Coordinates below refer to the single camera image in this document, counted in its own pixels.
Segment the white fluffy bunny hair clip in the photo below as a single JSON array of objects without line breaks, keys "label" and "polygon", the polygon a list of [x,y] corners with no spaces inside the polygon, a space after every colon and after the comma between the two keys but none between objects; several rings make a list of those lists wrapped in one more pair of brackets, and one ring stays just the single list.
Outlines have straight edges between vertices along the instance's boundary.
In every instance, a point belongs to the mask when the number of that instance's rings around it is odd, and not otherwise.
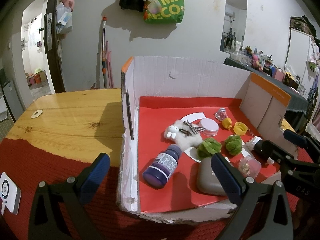
[{"label": "white fluffy bunny hair clip", "polygon": [[203,128],[191,124],[188,120],[176,120],[164,131],[164,139],[173,141],[182,151],[190,147],[198,148],[203,139],[200,135]]}]

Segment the dark blue ink bottle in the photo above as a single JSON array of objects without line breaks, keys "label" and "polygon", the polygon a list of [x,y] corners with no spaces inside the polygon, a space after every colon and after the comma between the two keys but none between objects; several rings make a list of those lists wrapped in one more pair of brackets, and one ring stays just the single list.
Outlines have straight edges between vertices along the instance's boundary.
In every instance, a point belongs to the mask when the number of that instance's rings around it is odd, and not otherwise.
[{"label": "dark blue ink bottle", "polygon": [[178,167],[182,150],[179,146],[171,144],[162,151],[143,172],[143,179],[152,187],[162,189]]}]

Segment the red knitted table cloth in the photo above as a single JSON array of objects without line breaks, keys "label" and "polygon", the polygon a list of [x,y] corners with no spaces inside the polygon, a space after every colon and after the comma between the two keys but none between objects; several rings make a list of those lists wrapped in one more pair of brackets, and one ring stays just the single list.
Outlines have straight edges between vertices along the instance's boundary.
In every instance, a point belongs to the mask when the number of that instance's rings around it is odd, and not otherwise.
[{"label": "red knitted table cloth", "polygon": [[[1,142],[1,170],[16,181],[25,196],[23,207],[29,209],[29,236],[32,239],[71,239],[60,210],[67,207],[70,218],[82,239],[100,239],[84,205],[67,180],[48,184],[44,173],[60,173],[67,161],[35,148],[24,140]],[[248,191],[220,239],[239,239],[257,203],[263,205],[265,222],[252,239],[319,239],[319,203],[311,204],[285,190],[282,181],[272,185],[249,184]]]}]

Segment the small tag on table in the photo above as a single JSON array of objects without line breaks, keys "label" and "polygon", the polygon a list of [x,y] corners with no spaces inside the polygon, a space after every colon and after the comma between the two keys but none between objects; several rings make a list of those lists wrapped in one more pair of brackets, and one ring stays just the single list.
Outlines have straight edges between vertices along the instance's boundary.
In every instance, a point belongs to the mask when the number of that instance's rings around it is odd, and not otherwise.
[{"label": "small tag on table", "polygon": [[43,110],[42,110],[42,109],[36,110],[36,111],[31,115],[31,118],[32,118],[32,119],[36,119],[36,118],[38,118],[39,116],[41,116],[42,114],[43,114]]}]

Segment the white round tin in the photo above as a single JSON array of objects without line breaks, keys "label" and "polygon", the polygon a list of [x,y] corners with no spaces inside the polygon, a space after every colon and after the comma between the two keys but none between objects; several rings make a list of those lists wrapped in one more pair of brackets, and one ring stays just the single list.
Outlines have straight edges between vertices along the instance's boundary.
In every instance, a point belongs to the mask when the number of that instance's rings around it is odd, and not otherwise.
[{"label": "white round tin", "polygon": [[199,122],[199,126],[202,127],[203,134],[209,137],[214,137],[218,134],[219,125],[216,121],[210,118],[203,118]]}]

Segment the wall mirror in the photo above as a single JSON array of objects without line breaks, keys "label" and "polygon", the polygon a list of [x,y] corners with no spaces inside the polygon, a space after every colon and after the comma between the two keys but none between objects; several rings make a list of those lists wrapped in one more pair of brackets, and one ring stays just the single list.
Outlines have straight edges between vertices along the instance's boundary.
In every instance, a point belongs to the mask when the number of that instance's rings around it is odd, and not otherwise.
[{"label": "wall mirror", "polygon": [[220,51],[237,53],[245,38],[247,0],[226,0]]}]

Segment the black door frame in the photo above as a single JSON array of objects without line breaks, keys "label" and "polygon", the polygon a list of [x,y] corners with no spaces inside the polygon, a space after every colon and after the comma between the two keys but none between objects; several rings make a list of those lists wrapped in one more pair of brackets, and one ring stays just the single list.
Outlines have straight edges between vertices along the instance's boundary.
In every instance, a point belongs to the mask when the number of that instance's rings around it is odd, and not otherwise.
[{"label": "black door frame", "polygon": [[48,72],[55,93],[64,93],[61,62],[58,55],[59,38],[57,34],[57,6],[61,0],[48,0],[44,15],[44,48],[48,60]]}]

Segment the dark cloth side table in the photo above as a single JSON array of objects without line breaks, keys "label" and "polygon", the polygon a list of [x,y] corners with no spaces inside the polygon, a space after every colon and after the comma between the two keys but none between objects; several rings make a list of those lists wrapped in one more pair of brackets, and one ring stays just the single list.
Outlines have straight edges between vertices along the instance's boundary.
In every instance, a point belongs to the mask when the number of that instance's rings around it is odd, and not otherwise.
[{"label": "dark cloth side table", "polygon": [[304,99],[302,96],[300,96],[298,93],[294,92],[291,87],[283,84],[282,82],[276,80],[273,77],[270,77],[269,75],[267,75],[264,72],[260,72],[258,70],[255,70],[252,67],[238,63],[237,61],[230,59],[228,57],[225,58],[223,64],[228,65],[228,66],[232,66],[232,67],[236,67],[236,68],[240,68],[240,69],[244,69],[249,72],[253,72],[253,73],[263,77],[267,81],[270,81],[271,83],[273,83],[274,85],[276,85],[277,87],[279,87],[280,89],[282,89],[283,91],[285,91],[287,94],[289,94],[291,96],[291,100],[289,101],[289,104],[287,107],[288,111],[303,112],[304,114],[306,114],[306,110],[308,107],[307,100]]}]

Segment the green tote bag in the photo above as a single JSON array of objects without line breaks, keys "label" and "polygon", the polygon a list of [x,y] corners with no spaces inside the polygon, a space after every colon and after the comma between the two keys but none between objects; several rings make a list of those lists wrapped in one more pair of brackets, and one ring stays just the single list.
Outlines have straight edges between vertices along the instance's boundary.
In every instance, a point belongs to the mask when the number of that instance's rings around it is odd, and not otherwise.
[{"label": "green tote bag", "polygon": [[183,20],[184,11],[184,0],[144,1],[143,20],[152,24],[178,24]]}]

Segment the white square charger device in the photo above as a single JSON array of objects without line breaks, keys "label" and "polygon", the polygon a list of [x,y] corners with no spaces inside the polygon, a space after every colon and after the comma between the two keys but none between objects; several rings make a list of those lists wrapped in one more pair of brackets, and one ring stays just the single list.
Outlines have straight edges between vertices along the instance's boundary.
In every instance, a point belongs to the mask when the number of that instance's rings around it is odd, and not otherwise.
[{"label": "white square charger device", "polygon": [[17,215],[21,200],[20,188],[5,172],[2,172],[1,174],[0,186],[2,200],[1,214],[4,214],[5,209],[8,209],[10,213]]}]

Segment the yellow pink doll figure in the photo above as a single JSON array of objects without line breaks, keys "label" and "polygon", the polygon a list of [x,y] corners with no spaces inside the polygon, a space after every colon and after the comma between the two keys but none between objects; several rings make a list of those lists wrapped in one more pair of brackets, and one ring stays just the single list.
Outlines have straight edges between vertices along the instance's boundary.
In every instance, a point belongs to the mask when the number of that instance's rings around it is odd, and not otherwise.
[{"label": "yellow pink doll figure", "polygon": [[219,120],[224,127],[224,129],[230,130],[232,127],[232,120],[231,118],[227,115],[226,109],[225,108],[220,108],[216,113],[215,113],[215,118]]}]

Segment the clear plastic small box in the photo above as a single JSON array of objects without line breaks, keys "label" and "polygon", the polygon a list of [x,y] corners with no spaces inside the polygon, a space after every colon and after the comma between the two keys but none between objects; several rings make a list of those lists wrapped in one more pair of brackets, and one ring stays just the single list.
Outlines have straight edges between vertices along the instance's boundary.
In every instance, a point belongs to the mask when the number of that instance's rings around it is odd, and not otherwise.
[{"label": "clear plastic small box", "polygon": [[248,155],[240,160],[238,170],[245,177],[256,178],[261,170],[261,163]]}]

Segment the yellow bottle cap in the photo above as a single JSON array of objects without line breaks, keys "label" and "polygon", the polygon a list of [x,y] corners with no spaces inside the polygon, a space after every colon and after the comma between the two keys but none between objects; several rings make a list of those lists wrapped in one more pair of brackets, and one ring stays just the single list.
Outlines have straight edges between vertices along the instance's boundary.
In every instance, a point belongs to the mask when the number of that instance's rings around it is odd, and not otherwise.
[{"label": "yellow bottle cap", "polygon": [[243,122],[236,122],[233,127],[233,131],[236,135],[243,136],[248,131],[248,127]]}]

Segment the green scrunchie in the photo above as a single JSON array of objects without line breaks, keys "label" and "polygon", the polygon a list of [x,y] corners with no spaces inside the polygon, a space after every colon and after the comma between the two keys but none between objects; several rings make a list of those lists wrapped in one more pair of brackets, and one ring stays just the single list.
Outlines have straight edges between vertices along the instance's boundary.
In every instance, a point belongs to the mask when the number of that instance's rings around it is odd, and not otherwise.
[{"label": "green scrunchie", "polygon": [[239,135],[230,135],[225,140],[225,148],[230,155],[238,155],[242,151],[242,139]]},{"label": "green scrunchie", "polygon": [[206,138],[198,146],[197,155],[201,159],[211,157],[216,153],[220,153],[221,148],[222,148],[222,145],[220,142],[218,142],[214,138]]}]

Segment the white black socks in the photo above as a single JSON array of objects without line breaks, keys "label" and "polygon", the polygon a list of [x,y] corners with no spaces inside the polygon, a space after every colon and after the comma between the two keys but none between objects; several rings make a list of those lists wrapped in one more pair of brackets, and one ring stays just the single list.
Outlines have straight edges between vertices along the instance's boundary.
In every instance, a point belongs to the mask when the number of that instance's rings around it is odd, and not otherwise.
[{"label": "white black socks", "polygon": [[261,137],[255,136],[245,143],[250,151],[254,151],[255,154],[263,161],[267,162],[269,165],[274,164],[274,160],[271,159],[267,154],[263,153],[263,139]]}]

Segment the white wardrobe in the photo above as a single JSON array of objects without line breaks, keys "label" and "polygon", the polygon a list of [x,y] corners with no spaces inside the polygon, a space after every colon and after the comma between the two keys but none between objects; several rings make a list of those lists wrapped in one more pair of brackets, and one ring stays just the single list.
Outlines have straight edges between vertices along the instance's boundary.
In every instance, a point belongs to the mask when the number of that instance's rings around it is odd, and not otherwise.
[{"label": "white wardrobe", "polygon": [[290,17],[290,38],[285,69],[293,76],[296,91],[307,97],[317,87],[319,75],[319,40],[316,30],[306,16]]}]

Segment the grey eye shadow case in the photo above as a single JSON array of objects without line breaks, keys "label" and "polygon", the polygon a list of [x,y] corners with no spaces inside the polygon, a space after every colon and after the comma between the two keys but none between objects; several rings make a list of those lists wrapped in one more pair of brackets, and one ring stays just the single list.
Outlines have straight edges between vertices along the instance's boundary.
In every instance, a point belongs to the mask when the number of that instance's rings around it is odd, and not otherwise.
[{"label": "grey eye shadow case", "polygon": [[211,157],[201,160],[197,173],[197,188],[205,194],[226,196],[226,193],[211,167]]}]

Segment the orange cardboard box tray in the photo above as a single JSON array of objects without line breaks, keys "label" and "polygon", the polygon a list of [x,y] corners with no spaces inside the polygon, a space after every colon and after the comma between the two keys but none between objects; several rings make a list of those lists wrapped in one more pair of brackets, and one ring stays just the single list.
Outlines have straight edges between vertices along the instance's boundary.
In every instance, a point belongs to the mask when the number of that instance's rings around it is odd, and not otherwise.
[{"label": "orange cardboard box tray", "polygon": [[123,145],[117,188],[121,210],[159,223],[227,218],[235,205],[196,185],[206,157],[220,151],[237,166],[254,137],[293,156],[281,122],[290,102],[252,72],[199,59],[135,56],[121,70]]}]

